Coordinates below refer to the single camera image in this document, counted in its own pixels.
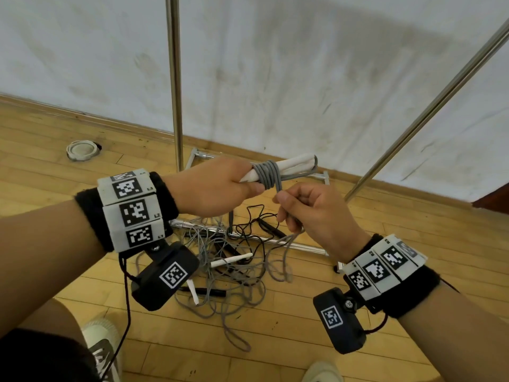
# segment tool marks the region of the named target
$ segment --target person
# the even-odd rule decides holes
[[[246,160],[218,157],[162,180],[181,213],[211,217],[264,191],[260,183],[239,183],[250,169]],[[280,205],[278,221],[286,220],[296,232],[300,220],[335,260],[348,263],[370,239],[332,186],[297,183],[273,200]],[[0,236],[3,369],[16,370],[17,379],[99,380],[118,333],[104,320],[82,331],[52,299],[106,254],[80,206],[67,201],[0,219]],[[399,321],[446,381],[507,380],[509,325],[447,285],[440,284]],[[119,358],[112,367],[113,380],[119,379],[120,363]],[[304,380],[342,379],[333,365],[321,362]]]

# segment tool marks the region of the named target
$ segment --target gray cord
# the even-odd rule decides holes
[[[303,173],[297,173],[292,175],[281,175],[279,167],[274,161],[266,161],[258,163],[253,166],[257,172],[259,182],[264,184],[265,189],[270,189],[276,186],[276,190],[282,190],[282,181],[295,179],[299,177],[305,177],[313,174],[317,170],[318,160],[315,156],[315,166]],[[198,222],[200,224],[207,224],[208,219],[197,218],[192,222]],[[249,352],[251,351],[251,345],[239,336],[235,331],[229,327],[226,323],[226,318],[230,315],[238,313],[245,306],[255,307],[263,302],[266,294],[265,284],[261,278],[263,270],[269,273],[269,275],[278,282],[291,282],[292,275],[289,266],[286,264],[286,257],[289,250],[290,244],[296,239],[296,237],[304,232],[302,229],[299,233],[294,233],[279,239],[277,242],[284,242],[283,245],[274,245],[266,253],[265,257],[256,257],[258,250],[255,252],[250,264],[239,264],[229,263],[219,267],[221,272],[218,272],[210,267],[210,263],[215,260],[222,259],[223,248],[216,251],[214,244],[220,244],[223,246],[224,243],[231,245],[241,254],[251,251],[249,246],[235,243],[226,238],[227,227],[222,222],[221,218],[213,218],[212,223],[217,226],[218,232],[210,232],[208,229],[201,228],[199,225],[194,226],[189,230],[189,237],[186,237],[184,241],[184,234],[179,235],[175,233],[175,236],[179,238],[182,244],[188,248],[196,247],[198,249],[198,258],[200,261],[200,267],[195,272],[194,277],[204,277],[206,283],[207,294],[198,295],[200,303],[196,306],[192,300],[192,296],[188,296],[186,300],[181,300],[182,294],[175,294],[175,299],[178,304],[182,307],[190,310],[197,316],[203,319],[210,318],[214,315],[220,315],[221,323],[227,340],[232,343],[233,346],[238,349]],[[274,249],[284,246],[285,250],[282,258],[270,260],[270,254]],[[139,273],[139,257],[144,252],[140,253],[136,257],[136,268]],[[222,288],[215,285],[217,281],[226,281],[230,283],[230,287],[226,289],[226,297],[220,302],[221,305],[218,307],[217,301],[210,297],[210,291],[213,288]],[[232,300],[237,299],[236,305],[232,304]],[[203,314],[198,310],[198,307],[208,305],[210,313]]]

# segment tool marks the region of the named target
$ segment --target hand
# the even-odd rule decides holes
[[[371,236],[355,222],[341,194],[332,186],[300,182],[272,199],[279,204],[277,220],[292,232],[304,226],[313,240],[342,263],[350,262]]]
[[[215,217],[264,192],[259,182],[239,183],[251,169],[245,159],[220,156],[162,179],[179,213]]]

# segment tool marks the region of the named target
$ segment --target white sneaker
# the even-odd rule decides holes
[[[87,347],[96,360],[97,373],[99,377],[102,377],[119,347],[120,336],[117,328],[108,319],[101,318],[87,323],[81,329],[81,332],[85,337]],[[121,353],[119,353],[104,377],[105,381],[120,382],[122,374],[121,358]]]
[[[315,362],[302,377],[302,382],[344,382],[337,367],[330,362]]]

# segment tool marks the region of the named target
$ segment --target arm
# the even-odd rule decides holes
[[[259,183],[238,183],[250,169],[218,157],[163,180],[181,213],[212,217],[263,192]],[[74,200],[2,218],[0,237],[0,338],[105,255]]]
[[[299,183],[279,192],[274,202],[280,204],[278,221],[286,219],[296,232],[300,226],[293,217],[298,218],[309,236],[343,263],[370,239],[333,187]],[[448,382],[507,379],[509,325],[447,285],[440,284],[399,321]]]

